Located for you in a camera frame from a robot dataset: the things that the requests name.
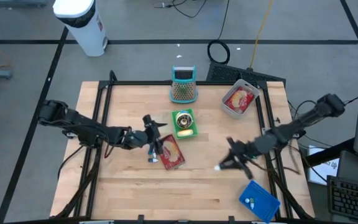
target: wooden table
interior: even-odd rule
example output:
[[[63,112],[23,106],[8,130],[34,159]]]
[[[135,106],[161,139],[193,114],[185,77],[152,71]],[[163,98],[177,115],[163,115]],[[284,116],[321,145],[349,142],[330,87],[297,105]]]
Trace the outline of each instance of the wooden table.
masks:
[[[84,82],[76,110],[92,117],[98,82]],[[161,162],[147,162],[148,146],[131,151],[114,149],[107,159],[101,159],[92,219],[135,220],[139,214],[146,220],[258,220],[238,198],[249,180],[243,171],[217,172],[213,167],[228,152],[227,136],[251,141],[260,135],[255,104],[239,120],[232,119],[220,109],[221,98],[230,86],[198,86],[198,99],[189,105],[172,103],[168,85],[114,85],[108,114],[108,126],[132,126],[144,130],[142,117],[150,114],[159,123],[162,136],[173,132],[171,112],[192,108],[199,135],[178,140],[186,163],[177,170],[166,171]],[[283,83],[268,82],[268,92],[274,118],[281,123],[291,121]],[[102,96],[100,115],[103,111]],[[261,103],[266,127],[269,126],[263,93]],[[78,148],[78,140],[68,141],[65,157]],[[57,184],[51,215],[56,215],[78,188],[85,151],[75,156],[62,169]],[[301,156],[294,151],[301,175],[285,170],[288,188],[305,211],[314,216],[308,185],[303,172]],[[282,151],[284,166],[295,168],[288,148]],[[256,162],[265,167],[263,156]],[[249,165],[254,180],[270,191],[267,173]],[[282,193],[277,188],[282,217],[285,217]],[[84,195],[81,214],[85,214],[88,193]]]

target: keyboard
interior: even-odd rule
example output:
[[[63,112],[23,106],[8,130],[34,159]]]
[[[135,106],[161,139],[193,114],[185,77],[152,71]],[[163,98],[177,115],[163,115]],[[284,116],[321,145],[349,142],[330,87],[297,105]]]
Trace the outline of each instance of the keyboard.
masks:
[[[329,211],[358,220],[358,182],[328,176]]]
[[[257,81],[276,81],[283,82],[284,78],[278,78],[271,75],[266,75],[258,72],[254,72],[250,69],[244,70],[241,68],[231,67],[227,65],[221,65],[218,63],[211,63],[209,65],[209,71],[207,81],[237,81],[238,78],[242,78],[245,81],[254,84]]]

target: blue lid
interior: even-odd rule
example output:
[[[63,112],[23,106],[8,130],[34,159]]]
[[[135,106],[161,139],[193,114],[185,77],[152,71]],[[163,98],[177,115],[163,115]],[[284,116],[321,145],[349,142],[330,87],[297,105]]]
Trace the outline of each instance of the blue lid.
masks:
[[[254,200],[253,209],[251,209],[250,202],[246,203],[246,199]],[[239,201],[265,223],[270,223],[280,207],[280,201],[254,180],[249,182],[249,185],[239,197]]]

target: teal cheese grater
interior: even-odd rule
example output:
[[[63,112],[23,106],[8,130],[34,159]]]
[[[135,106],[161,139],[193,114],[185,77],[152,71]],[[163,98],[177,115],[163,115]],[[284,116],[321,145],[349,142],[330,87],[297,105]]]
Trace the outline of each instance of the teal cheese grater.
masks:
[[[169,98],[175,103],[191,103],[197,99],[196,67],[172,67]]]

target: white trash can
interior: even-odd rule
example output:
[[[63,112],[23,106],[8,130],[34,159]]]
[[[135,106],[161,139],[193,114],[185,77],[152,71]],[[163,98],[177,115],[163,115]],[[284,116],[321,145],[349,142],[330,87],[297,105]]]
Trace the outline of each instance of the white trash can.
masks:
[[[104,54],[108,38],[95,0],[56,0],[53,12],[73,34],[87,56]]]

